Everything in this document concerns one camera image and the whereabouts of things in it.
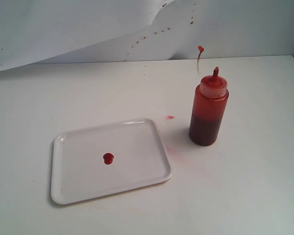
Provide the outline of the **red ketchup squeeze bottle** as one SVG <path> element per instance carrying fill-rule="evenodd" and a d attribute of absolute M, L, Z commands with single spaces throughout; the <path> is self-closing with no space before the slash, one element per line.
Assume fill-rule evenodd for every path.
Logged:
<path fill-rule="evenodd" d="M 219 75 L 219 67 L 197 85 L 189 126 L 189 137 L 195 144 L 210 146 L 217 140 L 229 98 L 227 86 L 226 79 Z"/>

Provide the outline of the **red ketchup blob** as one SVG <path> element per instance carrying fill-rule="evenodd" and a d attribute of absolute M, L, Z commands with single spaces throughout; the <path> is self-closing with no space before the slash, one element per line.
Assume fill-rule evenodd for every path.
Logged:
<path fill-rule="evenodd" d="M 114 155 L 112 153 L 106 153 L 103 155 L 104 163 L 110 165 L 113 162 Z"/>

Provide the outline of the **white rectangular plastic tray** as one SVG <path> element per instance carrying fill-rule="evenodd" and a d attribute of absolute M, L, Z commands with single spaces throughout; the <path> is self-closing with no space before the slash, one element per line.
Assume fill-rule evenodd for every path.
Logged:
<path fill-rule="evenodd" d="M 166 146 L 149 118 L 66 131 L 53 141 L 50 196 L 59 205 L 161 184 L 171 176 Z"/>

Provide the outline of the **white paper backdrop sheet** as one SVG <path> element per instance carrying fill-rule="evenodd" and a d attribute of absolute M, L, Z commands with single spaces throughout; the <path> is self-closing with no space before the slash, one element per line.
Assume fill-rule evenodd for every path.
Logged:
<path fill-rule="evenodd" d="M 292 55 L 294 0 L 0 0 L 0 71 Z"/>

